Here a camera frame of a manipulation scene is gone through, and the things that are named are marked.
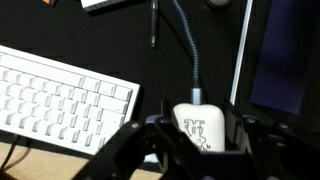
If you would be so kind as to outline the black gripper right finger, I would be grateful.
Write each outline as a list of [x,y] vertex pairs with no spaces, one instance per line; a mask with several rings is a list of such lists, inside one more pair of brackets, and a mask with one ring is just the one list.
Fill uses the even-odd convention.
[[229,142],[251,159],[258,180],[320,180],[319,146],[286,123],[263,124],[243,115],[231,102],[223,105]]

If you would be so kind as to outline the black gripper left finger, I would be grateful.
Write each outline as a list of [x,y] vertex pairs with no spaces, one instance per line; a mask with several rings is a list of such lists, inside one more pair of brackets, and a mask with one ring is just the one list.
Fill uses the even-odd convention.
[[201,151],[179,129],[174,112],[170,118],[152,115],[144,124],[124,124],[74,180],[129,180],[151,154],[158,159],[161,180],[217,180],[209,165],[210,157],[217,153]]

